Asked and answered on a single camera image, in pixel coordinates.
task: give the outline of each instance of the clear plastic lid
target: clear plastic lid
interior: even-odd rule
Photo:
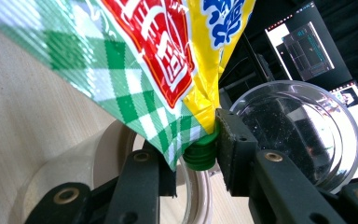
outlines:
[[[322,189],[338,192],[358,166],[358,128],[328,91],[299,81],[273,81],[247,91],[231,107],[260,149],[285,153]]]

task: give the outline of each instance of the plastic bag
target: plastic bag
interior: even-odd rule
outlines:
[[[172,169],[212,133],[255,0],[0,0],[0,30],[154,145]]]

